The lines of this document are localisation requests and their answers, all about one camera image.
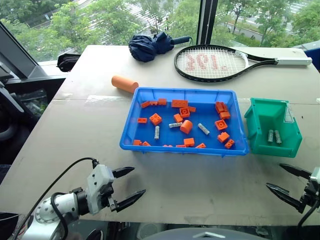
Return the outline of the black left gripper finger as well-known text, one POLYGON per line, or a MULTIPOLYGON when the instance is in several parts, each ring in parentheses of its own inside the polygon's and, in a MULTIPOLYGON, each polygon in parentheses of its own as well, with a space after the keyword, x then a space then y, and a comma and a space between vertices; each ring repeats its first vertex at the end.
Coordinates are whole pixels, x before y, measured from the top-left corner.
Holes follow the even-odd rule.
POLYGON ((112 174, 115 178, 120 178, 120 177, 127 175, 128 173, 130 173, 134 169, 135 168, 132 166, 120 167, 120 168, 112 170, 112 174))
POLYGON ((143 194, 145 192, 146 192, 145 189, 136 191, 133 194, 131 194, 130 196, 128 196, 126 199, 124 199, 120 202, 117 202, 116 209, 115 209, 116 212, 119 213, 120 211, 133 205, 138 199, 140 199, 143 196, 143 194))

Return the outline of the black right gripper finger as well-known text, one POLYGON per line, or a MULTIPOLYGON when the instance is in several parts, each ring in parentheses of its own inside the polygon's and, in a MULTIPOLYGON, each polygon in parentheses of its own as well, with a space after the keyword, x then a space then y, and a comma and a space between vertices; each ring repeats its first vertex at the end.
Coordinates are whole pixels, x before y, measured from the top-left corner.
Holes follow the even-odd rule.
POLYGON ((301 201, 291 197, 288 190, 272 183, 266 183, 266 187, 283 202, 294 207, 299 213, 303 213, 306 205, 301 201))
POLYGON ((304 170, 300 167, 296 167, 293 165, 285 164, 285 163, 280 163, 279 166, 286 170, 287 172, 297 176, 297 177, 302 177, 304 179, 309 179, 311 177, 311 172, 304 170))

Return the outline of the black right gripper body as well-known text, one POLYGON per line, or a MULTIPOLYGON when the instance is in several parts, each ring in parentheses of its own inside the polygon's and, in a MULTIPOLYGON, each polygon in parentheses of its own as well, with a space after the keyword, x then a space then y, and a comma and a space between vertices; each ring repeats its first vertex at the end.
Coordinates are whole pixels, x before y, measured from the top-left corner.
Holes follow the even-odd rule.
POLYGON ((314 180, 310 179, 306 187, 304 188, 304 193, 300 198, 301 208, 306 206, 319 208, 320 206, 320 184, 314 180))

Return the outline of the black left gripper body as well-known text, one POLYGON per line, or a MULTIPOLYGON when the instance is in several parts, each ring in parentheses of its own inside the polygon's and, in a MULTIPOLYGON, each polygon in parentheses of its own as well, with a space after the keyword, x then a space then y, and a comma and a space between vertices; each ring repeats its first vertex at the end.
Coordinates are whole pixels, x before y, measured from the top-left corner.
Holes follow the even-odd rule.
POLYGON ((114 189, 111 184, 104 184, 99 190, 99 206, 101 209, 110 208, 110 210, 117 211, 117 201, 113 199, 114 189))

